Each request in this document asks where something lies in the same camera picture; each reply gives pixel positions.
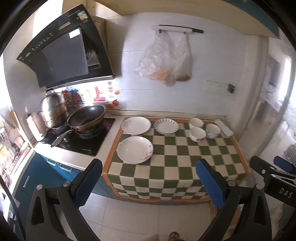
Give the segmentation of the white bowl blue dots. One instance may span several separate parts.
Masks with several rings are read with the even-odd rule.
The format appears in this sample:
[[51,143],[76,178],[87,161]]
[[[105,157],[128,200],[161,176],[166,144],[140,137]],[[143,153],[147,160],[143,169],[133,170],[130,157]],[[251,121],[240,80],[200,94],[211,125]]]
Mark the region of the white bowl blue dots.
[[220,128],[217,125],[212,123],[209,123],[206,125],[205,131],[206,131],[207,137],[210,139],[215,139],[221,133]]

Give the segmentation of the white bowl red flowers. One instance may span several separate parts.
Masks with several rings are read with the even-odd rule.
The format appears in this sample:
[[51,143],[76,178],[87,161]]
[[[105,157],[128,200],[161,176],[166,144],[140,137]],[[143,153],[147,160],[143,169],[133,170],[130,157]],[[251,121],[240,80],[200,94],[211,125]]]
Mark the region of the white bowl red flowers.
[[206,137],[206,132],[202,128],[194,126],[189,130],[189,138],[193,142],[200,142],[205,137]]

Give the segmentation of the white bowl dark rim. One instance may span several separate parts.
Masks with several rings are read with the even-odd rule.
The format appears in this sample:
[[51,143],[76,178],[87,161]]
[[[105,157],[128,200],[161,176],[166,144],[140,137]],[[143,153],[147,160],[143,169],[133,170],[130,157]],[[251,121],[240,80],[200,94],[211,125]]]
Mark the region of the white bowl dark rim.
[[191,118],[188,122],[189,128],[203,128],[204,122],[199,118]]

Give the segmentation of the white plate blue leaves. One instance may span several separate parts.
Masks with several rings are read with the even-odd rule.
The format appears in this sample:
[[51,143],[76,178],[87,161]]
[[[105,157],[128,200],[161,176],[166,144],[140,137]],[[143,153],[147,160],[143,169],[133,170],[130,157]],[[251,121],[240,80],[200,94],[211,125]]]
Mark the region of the white plate blue leaves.
[[175,120],[162,118],[154,122],[154,130],[162,135],[170,135],[179,130],[179,124]]

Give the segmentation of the white plate pink flower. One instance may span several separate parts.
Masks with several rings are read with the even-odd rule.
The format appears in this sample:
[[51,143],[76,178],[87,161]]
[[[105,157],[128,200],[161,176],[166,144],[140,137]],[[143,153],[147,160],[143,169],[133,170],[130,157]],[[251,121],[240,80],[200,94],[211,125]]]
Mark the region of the white plate pink flower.
[[128,164],[141,164],[154,152],[154,147],[147,138],[132,136],[122,140],[116,149],[118,157]]

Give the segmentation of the white plate grey flower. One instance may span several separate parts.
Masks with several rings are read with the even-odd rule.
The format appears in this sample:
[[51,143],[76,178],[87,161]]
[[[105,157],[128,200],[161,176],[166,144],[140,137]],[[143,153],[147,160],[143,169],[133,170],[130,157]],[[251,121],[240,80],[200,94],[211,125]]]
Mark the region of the white plate grey flower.
[[129,135],[141,135],[151,128],[151,122],[144,117],[134,116],[127,118],[122,124],[121,129]]

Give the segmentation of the blue cabinet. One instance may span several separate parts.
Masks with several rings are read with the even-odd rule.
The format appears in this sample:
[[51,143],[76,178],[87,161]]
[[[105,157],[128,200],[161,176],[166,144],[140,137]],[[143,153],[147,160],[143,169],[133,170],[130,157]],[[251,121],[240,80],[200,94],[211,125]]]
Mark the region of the blue cabinet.
[[[23,225],[26,226],[27,224],[30,202],[37,185],[42,184],[46,188],[57,187],[64,181],[73,181],[80,172],[82,172],[81,169],[53,161],[38,153],[34,154],[27,168],[25,168],[15,193],[16,200],[20,202],[18,211]],[[86,202],[86,206],[79,208],[83,215],[86,215],[88,211],[94,214],[93,218],[87,218],[87,223],[97,234],[101,229],[98,224],[99,218],[104,216],[99,214],[97,208],[100,205],[105,207],[106,199],[115,197],[111,187],[106,184],[103,177],[100,177]]]

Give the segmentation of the folded white towel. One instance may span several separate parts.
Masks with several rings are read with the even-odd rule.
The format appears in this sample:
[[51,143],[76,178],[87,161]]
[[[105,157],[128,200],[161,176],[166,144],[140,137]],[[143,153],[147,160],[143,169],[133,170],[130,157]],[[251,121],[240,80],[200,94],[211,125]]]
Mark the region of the folded white towel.
[[226,135],[227,137],[233,136],[234,132],[232,132],[232,130],[230,130],[229,127],[227,127],[227,125],[224,124],[224,122],[217,119],[214,121],[214,123],[222,130],[224,135]]

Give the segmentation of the green white checkered cloth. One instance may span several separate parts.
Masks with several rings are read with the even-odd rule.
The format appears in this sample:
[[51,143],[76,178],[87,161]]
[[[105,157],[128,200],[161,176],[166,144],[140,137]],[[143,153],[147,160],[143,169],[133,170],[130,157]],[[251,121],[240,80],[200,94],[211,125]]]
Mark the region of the green white checkered cloth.
[[154,152],[142,164],[122,161],[117,153],[130,135],[119,130],[103,167],[102,176],[117,199],[146,203],[205,202],[209,197],[196,174],[196,161],[204,158],[226,180],[241,183],[250,170],[234,137],[221,133],[196,143],[189,138],[189,122],[176,120],[179,130],[165,136],[150,128],[143,137]]

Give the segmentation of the black gas stove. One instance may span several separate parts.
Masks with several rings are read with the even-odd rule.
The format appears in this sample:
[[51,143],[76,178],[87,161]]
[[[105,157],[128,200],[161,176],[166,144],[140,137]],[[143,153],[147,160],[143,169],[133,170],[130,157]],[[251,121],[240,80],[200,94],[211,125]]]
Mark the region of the black gas stove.
[[[114,122],[115,118],[104,118],[102,125],[92,131],[80,133],[71,130],[56,147],[88,156],[96,156]],[[49,129],[41,143],[51,145],[57,137],[68,130],[70,128],[66,123]]]

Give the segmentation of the black plug adapter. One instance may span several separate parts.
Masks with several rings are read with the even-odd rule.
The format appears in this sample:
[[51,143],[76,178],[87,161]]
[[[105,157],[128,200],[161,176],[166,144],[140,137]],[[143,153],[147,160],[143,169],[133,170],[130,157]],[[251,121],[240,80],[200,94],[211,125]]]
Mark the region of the black plug adapter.
[[229,93],[234,93],[234,91],[235,91],[235,86],[232,85],[232,84],[228,84],[227,91],[228,91]]

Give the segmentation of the colourful flower decoration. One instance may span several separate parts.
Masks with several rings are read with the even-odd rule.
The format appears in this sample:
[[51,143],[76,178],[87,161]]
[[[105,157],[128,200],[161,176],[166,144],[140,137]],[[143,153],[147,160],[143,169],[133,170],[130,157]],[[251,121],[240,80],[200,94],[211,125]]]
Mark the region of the colourful flower decoration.
[[61,93],[64,95],[67,101],[67,107],[70,110],[78,110],[84,107],[84,101],[81,94],[79,93],[79,90],[72,87],[67,87],[66,89],[62,90]]

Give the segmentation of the pink toy ornament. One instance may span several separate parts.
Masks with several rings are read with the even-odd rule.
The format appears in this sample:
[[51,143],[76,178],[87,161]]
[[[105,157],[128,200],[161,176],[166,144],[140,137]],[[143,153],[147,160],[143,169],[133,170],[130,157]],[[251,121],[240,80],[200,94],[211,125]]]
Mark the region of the pink toy ornament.
[[105,97],[100,96],[100,91],[98,87],[95,87],[95,91],[96,91],[96,97],[94,98],[95,102],[106,101]]

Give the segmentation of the clear plastic bag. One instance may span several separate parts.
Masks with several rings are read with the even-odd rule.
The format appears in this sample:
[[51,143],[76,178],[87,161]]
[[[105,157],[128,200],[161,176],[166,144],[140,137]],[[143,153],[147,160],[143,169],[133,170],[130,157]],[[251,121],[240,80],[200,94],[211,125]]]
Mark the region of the clear plastic bag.
[[156,31],[154,40],[146,47],[134,70],[135,73],[147,79],[161,82],[165,86],[173,86],[175,84],[173,50],[174,46],[170,36],[165,31]]
[[184,33],[176,47],[175,66],[173,76],[175,81],[185,82],[191,79],[191,51],[188,40],[188,34]]

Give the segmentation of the wall hook rail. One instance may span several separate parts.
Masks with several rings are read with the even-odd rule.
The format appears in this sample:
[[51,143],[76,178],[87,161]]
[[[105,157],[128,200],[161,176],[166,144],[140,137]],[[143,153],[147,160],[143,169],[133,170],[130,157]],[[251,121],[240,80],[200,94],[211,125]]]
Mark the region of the wall hook rail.
[[174,25],[154,25],[152,26],[154,31],[171,31],[171,32],[180,32],[180,33],[199,33],[203,34],[204,31],[196,28],[189,28],[183,26],[174,26]]

